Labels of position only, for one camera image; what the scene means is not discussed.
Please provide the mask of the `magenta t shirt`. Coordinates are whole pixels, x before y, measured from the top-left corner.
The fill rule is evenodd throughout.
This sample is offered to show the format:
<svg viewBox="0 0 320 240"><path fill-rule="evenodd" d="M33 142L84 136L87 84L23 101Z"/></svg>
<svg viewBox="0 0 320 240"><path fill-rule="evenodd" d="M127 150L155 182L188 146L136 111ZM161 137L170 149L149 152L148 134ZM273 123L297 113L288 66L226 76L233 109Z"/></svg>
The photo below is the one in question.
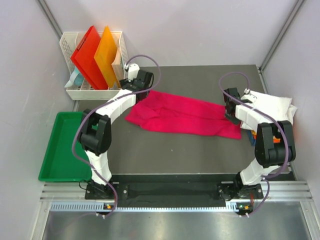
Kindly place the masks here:
<svg viewBox="0 0 320 240"><path fill-rule="evenodd" d="M125 120L151 132L242 137L240 126L225 117L223 105L154 90L132 107Z"/></svg>

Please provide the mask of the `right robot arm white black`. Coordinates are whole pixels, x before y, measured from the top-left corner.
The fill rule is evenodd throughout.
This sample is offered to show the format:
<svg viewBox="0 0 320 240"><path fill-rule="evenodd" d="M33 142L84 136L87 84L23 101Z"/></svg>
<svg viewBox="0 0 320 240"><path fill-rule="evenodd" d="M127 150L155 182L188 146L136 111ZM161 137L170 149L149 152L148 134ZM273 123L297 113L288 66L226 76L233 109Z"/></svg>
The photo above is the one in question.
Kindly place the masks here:
<svg viewBox="0 0 320 240"><path fill-rule="evenodd" d="M240 95L235 87L225 89L223 98L226 118L255 133L253 161L232 183L217 186L220 197L230 201L256 193L265 177L296 158L292 116L296 108L288 98L249 89Z"/></svg>

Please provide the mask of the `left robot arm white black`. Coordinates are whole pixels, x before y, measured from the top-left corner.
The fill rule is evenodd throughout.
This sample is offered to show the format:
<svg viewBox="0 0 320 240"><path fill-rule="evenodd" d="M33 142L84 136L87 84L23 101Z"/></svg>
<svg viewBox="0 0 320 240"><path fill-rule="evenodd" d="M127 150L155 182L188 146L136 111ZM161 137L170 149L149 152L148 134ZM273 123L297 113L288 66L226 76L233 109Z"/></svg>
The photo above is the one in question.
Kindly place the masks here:
<svg viewBox="0 0 320 240"><path fill-rule="evenodd" d="M87 183L86 200L106 200L114 195L109 168L108 149L112 142L112 123L127 109L145 99L154 82L154 74L138 70L132 80L120 81L121 89L107 105L93 112L77 138L92 165L91 180Z"/></svg>

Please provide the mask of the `wooden board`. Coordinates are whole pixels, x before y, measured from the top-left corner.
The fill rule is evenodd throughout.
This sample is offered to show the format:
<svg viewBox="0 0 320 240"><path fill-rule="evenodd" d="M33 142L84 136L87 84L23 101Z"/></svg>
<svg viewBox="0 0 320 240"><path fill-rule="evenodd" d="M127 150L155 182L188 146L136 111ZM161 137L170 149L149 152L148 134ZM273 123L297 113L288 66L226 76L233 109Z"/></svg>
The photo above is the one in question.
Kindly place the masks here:
<svg viewBox="0 0 320 240"><path fill-rule="evenodd" d="M125 77L124 77L121 49L119 47L117 48L116 55L112 63L112 68L116 77L117 87L120 88L121 87L120 80L123 80Z"/></svg>

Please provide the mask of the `orange plastic board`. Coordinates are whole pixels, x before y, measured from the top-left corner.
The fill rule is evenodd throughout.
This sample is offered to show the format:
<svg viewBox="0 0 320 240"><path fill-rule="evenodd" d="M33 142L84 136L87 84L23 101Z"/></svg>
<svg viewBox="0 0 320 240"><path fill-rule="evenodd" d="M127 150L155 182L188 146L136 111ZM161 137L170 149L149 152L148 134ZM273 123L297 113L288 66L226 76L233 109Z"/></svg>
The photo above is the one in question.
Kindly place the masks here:
<svg viewBox="0 0 320 240"><path fill-rule="evenodd" d="M106 26L94 54L94 60L110 89L119 88L118 80L112 66L117 55L117 50L118 48L110 28Z"/></svg>

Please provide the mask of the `folded white t shirt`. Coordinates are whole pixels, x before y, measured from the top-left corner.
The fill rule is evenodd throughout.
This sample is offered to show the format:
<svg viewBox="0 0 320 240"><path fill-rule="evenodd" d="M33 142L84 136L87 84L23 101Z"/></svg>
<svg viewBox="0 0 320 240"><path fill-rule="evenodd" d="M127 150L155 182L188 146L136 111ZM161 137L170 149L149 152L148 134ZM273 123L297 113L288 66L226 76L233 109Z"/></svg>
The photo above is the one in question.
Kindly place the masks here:
<svg viewBox="0 0 320 240"><path fill-rule="evenodd" d="M243 105L237 105L235 117L241 121L240 128L244 130L256 131L258 124L272 123L269 118L261 115L257 110L272 117L275 121L289 121L294 123L294 115L297 107L292 105L292 99L288 97L278 97L251 90L251 93L257 97L257 100L248 105L253 107L249 109Z"/></svg>

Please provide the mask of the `red plastic board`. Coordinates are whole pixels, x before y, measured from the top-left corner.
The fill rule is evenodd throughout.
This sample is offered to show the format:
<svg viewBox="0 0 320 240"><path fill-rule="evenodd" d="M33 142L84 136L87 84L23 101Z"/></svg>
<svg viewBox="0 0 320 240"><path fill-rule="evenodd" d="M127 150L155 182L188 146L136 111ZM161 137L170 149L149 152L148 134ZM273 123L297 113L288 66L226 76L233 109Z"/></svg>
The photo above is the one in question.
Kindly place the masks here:
<svg viewBox="0 0 320 240"><path fill-rule="evenodd" d="M94 90L107 90L108 84L94 59L100 40L101 37L92 25L80 40L70 59Z"/></svg>

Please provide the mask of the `white plastic basket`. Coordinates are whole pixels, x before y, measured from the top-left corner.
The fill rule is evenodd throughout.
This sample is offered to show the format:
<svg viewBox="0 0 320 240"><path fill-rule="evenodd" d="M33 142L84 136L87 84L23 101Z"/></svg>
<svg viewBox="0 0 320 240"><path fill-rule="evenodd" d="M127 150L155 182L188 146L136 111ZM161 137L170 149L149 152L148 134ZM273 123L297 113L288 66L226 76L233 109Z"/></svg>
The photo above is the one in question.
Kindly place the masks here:
<svg viewBox="0 0 320 240"><path fill-rule="evenodd" d="M121 54L120 70L122 71L123 78L126 78L127 73L124 70L124 65L129 60L129 57L125 44L124 34L122 31L113 31L111 34L115 41L117 49ZM64 32L62 34L62 37L60 38L59 45L70 73L72 73L75 69L75 65L71 61L71 56L84 35L84 32ZM66 88L65 90L70 98L74 101L109 100L119 92L119 89L115 87L109 88L107 90L95 90L87 80L84 80L81 86L71 86Z"/></svg>

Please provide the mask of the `green plastic tray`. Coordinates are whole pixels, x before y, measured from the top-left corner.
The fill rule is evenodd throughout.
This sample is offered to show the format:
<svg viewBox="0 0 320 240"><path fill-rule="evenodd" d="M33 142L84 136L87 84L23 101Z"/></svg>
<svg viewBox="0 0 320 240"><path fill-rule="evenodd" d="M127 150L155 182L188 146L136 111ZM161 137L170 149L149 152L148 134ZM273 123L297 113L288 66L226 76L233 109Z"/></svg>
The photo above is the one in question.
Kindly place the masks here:
<svg viewBox="0 0 320 240"><path fill-rule="evenodd" d="M89 181L89 165L72 153L72 143L82 120L82 112L59 112L56 115L42 166L38 175L41 182L65 183Z"/></svg>

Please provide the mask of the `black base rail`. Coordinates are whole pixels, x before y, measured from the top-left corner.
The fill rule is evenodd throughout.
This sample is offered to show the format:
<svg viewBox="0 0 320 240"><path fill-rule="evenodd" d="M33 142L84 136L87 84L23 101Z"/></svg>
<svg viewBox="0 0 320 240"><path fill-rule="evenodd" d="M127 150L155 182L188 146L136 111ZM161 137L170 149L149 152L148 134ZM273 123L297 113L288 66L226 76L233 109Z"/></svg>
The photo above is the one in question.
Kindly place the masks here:
<svg viewBox="0 0 320 240"><path fill-rule="evenodd" d="M221 207L226 201L263 199L261 184L244 186L238 174L115 174L118 207Z"/></svg>

